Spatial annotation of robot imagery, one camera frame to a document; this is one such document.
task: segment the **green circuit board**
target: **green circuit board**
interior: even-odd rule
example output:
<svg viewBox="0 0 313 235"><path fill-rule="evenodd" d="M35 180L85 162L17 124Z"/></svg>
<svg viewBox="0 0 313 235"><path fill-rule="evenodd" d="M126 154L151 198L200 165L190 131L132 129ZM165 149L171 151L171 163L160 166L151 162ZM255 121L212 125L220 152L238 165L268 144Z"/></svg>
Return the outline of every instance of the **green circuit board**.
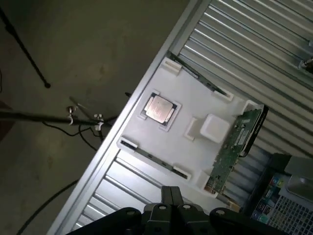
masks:
<svg viewBox="0 0 313 235"><path fill-rule="evenodd" d="M222 193L229 174L238 161L246 141L260 121L262 109L244 112L234 121L219 153L217 154L205 190Z"/></svg>

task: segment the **gray floor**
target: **gray floor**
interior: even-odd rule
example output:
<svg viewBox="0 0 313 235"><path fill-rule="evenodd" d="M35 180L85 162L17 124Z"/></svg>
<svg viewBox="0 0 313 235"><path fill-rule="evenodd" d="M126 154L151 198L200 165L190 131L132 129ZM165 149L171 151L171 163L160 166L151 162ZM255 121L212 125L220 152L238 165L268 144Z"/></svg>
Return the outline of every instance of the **gray floor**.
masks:
<svg viewBox="0 0 313 235"><path fill-rule="evenodd" d="M0 23L0 100L16 110L65 116L72 95L93 113L118 114L127 102L124 92L134 90L186 5L187 0L0 0L52 84L43 87ZM100 145L91 132L85 136ZM16 123L0 142L0 233L15 234L47 198L82 175L93 155L79 136ZM70 191L24 234L45 234Z"/></svg>

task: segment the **ribbed metal surface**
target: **ribbed metal surface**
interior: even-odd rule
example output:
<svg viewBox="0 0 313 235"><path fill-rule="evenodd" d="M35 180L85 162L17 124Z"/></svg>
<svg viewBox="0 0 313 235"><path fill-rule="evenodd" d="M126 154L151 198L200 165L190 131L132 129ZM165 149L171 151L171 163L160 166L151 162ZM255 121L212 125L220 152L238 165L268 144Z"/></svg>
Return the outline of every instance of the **ribbed metal surface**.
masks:
<svg viewBox="0 0 313 235"><path fill-rule="evenodd" d="M180 57L230 92L270 107L255 145L312 157L313 2L214 0Z"/></svg>

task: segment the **metal rod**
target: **metal rod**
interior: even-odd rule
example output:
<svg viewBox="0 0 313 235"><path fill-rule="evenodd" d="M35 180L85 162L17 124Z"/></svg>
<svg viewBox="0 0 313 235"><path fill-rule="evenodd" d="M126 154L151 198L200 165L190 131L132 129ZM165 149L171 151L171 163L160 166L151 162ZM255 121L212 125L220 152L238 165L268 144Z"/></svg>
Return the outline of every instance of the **metal rod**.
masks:
<svg viewBox="0 0 313 235"><path fill-rule="evenodd" d="M19 121L34 121L34 122L54 122L54 123L64 123L70 124L71 119L68 117L55 117L55 116L48 116L42 114L30 114L24 113L19 111L12 111L12 110L4 110L0 109L0 120L19 120ZM88 126L95 126L99 124L99 120L92 119L92 120L84 120L78 119L73 117L73 123L71 125L88 125Z"/></svg>
<svg viewBox="0 0 313 235"><path fill-rule="evenodd" d="M38 74L38 76L40 77L40 79L42 80L42 82L44 83L46 88L50 88L51 84L48 83L45 79L45 77L43 76L43 74L40 72L39 68L37 67L35 61L33 60L33 58L31 57L31 55L29 54L28 50L26 49L26 47L24 46L23 42L21 41L20 37L18 36L15 28L13 27L13 25L10 23L10 21L8 20L7 16L5 15L4 11L0 8L0 19L3 21L3 23L5 24L5 29L6 31L11 34L15 41L19 44L20 48L22 49L22 51L24 52L24 54L26 55L26 57L28 58L29 62L31 63L31 65L33 66L33 68L35 69L36 73Z"/></svg>

